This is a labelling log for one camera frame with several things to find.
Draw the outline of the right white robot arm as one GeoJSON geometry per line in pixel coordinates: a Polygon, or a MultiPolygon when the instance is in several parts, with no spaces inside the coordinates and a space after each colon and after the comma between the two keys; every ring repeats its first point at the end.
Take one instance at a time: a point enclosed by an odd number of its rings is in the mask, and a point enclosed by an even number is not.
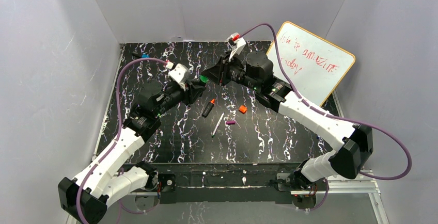
{"type": "Polygon", "coordinates": [[[235,82],[253,90],[260,104],[292,118],[330,145],[330,152],[303,161],[293,173],[292,179],[302,186],[336,175],[355,179],[372,154],[370,127],[329,118],[330,112],[298,98],[288,83],[274,76],[273,62],[263,52],[249,53],[245,64],[238,55],[222,56],[200,75],[220,86],[235,82]]]}

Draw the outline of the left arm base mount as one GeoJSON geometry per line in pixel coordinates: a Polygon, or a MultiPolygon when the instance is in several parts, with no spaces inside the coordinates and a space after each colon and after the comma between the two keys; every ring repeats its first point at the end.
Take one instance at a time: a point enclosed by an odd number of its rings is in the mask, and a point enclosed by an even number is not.
{"type": "Polygon", "coordinates": [[[136,191],[135,206],[140,212],[148,213],[161,203],[165,193],[172,193],[175,191],[175,188],[175,174],[159,174],[156,183],[142,187],[136,191]]]}

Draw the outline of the orange highlighter cap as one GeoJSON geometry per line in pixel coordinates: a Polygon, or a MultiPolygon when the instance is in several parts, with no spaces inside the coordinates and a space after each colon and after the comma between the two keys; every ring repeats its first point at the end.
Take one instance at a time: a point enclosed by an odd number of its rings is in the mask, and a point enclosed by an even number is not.
{"type": "Polygon", "coordinates": [[[243,105],[241,105],[238,110],[242,114],[245,114],[247,112],[247,108],[245,106],[243,106],[243,105]]]}

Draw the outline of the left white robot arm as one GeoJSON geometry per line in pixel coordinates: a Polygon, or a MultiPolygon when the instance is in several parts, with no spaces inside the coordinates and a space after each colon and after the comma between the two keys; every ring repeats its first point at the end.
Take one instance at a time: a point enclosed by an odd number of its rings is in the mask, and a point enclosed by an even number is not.
{"type": "Polygon", "coordinates": [[[61,208],[80,223],[98,223],[109,206],[137,189],[159,190],[158,170],[148,162],[139,162],[120,176],[115,174],[159,129],[160,116],[184,103],[193,104],[206,89],[207,79],[171,80],[166,86],[148,82],[136,96],[136,103],[122,123],[120,135],[73,179],[58,184],[61,208]]]}

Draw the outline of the green highlighter cap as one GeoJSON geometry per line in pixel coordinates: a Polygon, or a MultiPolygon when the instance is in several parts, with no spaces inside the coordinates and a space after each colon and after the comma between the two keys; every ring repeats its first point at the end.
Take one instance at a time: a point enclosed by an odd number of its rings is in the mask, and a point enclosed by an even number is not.
{"type": "Polygon", "coordinates": [[[203,82],[203,83],[207,83],[208,82],[208,79],[205,77],[205,76],[200,76],[200,80],[203,82]]]}

